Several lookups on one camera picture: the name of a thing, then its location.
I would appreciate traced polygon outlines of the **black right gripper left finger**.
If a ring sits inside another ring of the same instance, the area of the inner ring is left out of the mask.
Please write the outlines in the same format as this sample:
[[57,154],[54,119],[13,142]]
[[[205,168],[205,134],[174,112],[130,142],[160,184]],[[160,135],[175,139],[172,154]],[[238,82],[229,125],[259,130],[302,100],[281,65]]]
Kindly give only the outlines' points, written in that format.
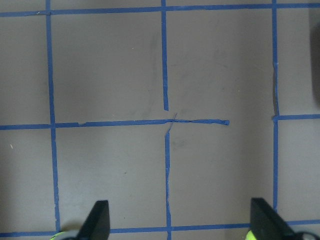
[[108,200],[98,200],[84,221],[76,240],[107,240],[110,235],[110,211]]

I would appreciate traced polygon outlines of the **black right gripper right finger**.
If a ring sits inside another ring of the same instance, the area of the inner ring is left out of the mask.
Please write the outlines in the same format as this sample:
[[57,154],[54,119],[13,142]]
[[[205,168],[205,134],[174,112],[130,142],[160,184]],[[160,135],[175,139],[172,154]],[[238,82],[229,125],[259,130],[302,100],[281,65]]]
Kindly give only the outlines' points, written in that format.
[[256,240],[294,240],[295,232],[266,202],[254,197],[250,201],[250,230]]

